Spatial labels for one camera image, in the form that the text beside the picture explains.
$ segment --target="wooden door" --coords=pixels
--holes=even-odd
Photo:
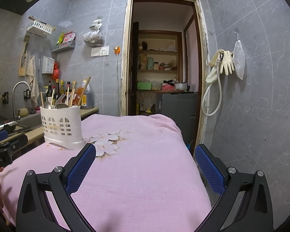
[[[138,71],[138,22],[132,24],[132,40],[130,58],[130,90],[129,90],[129,115],[136,115],[136,96],[137,96],[137,71]]]

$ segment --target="sink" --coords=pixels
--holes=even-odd
[[[18,123],[30,127],[32,129],[41,127],[42,126],[41,113],[30,114],[26,117],[23,117],[20,121],[18,121]]]

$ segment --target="pink tablecloth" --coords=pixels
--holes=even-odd
[[[96,231],[189,232],[211,210],[197,166],[171,119],[96,114],[82,122],[82,131],[96,142],[100,156],[71,196]],[[50,172],[78,152],[44,143],[0,173],[4,213],[12,223],[25,173]],[[48,196],[59,224],[68,228]]]

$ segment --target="blue gripper pad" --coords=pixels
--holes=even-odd
[[[90,145],[67,176],[66,192],[68,195],[79,189],[95,158],[96,148],[94,145]]]
[[[221,172],[200,145],[195,148],[194,157],[212,190],[221,196],[225,190],[224,177]]]

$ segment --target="metal screw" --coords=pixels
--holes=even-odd
[[[59,172],[62,171],[62,167],[60,167],[60,166],[55,167],[55,168],[54,168],[54,171],[55,171],[56,173],[59,173]]]
[[[235,173],[236,169],[234,167],[229,167],[228,171],[229,171],[229,173]]]
[[[261,177],[264,175],[264,173],[261,170],[258,170],[257,174]]]
[[[29,171],[26,173],[27,176],[30,176],[30,175],[32,175],[32,174],[33,174],[33,170],[29,170]]]

